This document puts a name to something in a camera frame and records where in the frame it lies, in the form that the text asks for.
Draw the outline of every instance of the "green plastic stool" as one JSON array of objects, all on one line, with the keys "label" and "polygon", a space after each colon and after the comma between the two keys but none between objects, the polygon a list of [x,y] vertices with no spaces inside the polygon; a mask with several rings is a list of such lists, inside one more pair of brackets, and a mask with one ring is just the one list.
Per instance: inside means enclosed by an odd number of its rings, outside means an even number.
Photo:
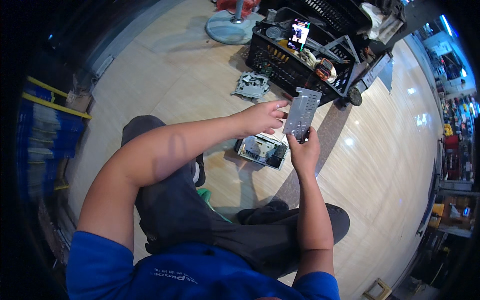
[{"label": "green plastic stool", "polygon": [[208,207],[210,207],[211,210],[213,210],[214,212],[217,213],[217,215],[221,216],[222,219],[224,219],[225,221],[229,222],[229,223],[232,223],[232,221],[228,220],[227,218],[225,218],[224,216],[222,216],[221,214],[219,214],[211,205],[210,205],[210,197],[212,196],[212,192],[207,190],[207,189],[198,189],[197,190],[197,194],[205,201],[205,203],[208,205]]}]

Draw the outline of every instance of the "blue t-shirt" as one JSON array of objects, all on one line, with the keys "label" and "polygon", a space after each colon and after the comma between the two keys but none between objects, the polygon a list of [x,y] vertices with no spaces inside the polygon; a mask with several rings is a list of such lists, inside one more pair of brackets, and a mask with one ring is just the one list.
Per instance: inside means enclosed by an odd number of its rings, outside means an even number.
[{"label": "blue t-shirt", "polygon": [[77,231],[67,266],[70,299],[340,299],[336,279],[307,274],[289,287],[266,277],[236,254],[216,246],[183,243],[133,266],[124,246]]}]

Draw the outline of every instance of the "dark pants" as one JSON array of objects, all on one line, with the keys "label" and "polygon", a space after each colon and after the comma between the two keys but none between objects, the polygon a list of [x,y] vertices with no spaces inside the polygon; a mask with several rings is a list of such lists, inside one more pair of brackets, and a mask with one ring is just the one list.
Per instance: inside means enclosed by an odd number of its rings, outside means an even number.
[{"label": "dark pants", "polygon": [[[123,128],[122,146],[134,137],[165,124],[154,116],[139,116]],[[195,160],[165,180],[141,188],[135,205],[140,227],[147,236],[151,254],[187,241],[196,241],[230,250],[255,271],[279,278],[294,272],[300,261],[297,242],[298,209],[278,211],[273,207],[244,210],[249,225],[232,224],[212,211],[197,194],[193,183]],[[334,242],[348,231],[347,213],[327,204]]]}]

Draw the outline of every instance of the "black plastic crate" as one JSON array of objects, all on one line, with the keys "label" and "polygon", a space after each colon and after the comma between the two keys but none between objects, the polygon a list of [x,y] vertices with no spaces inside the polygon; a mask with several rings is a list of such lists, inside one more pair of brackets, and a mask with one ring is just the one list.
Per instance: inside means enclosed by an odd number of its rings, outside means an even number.
[{"label": "black plastic crate", "polygon": [[[294,18],[305,19],[304,16],[291,10],[281,8],[278,10],[275,22],[284,22]],[[334,63],[337,79],[332,84],[321,80],[314,69],[299,59],[286,48],[280,46],[265,35],[265,30],[271,24],[258,22],[253,28],[252,41],[246,61],[247,66],[257,72],[264,68],[271,68],[269,79],[291,96],[297,96],[296,87],[305,87],[323,93],[320,105],[340,97],[346,97],[351,84],[351,74],[355,63],[353,55],[343,45],[337,45],[331,50],[339,57],[350,60],[350,63]],[[309,35],[314,41],[326,45],[335,40],[335,37],[322,28],[311,24]]]},{"label": "black plastic crate", "polygon": [[[370,27],[369,17],[354,0],[301,0],[309,12],[317,13],[321,19],[339,33],[355,34]],[[303,10],[300,13],[310,15]]]}]

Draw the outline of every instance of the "red plastic bag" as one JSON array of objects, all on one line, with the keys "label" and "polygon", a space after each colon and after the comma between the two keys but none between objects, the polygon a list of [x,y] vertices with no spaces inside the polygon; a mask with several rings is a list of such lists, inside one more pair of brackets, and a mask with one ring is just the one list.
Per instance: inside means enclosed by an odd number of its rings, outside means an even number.
[{"label": "red plastic bag", "polygon": [[[242,18],[245,18],[252,13],[252,10],[255,6],[260,3],[260,0],[245,0],[243,2],[243,7],[241,10]],[[235,9],[237,7],[236,0],[217,0],[216,9],[218,11],[228,10],[231,14],[235,14]]]}]

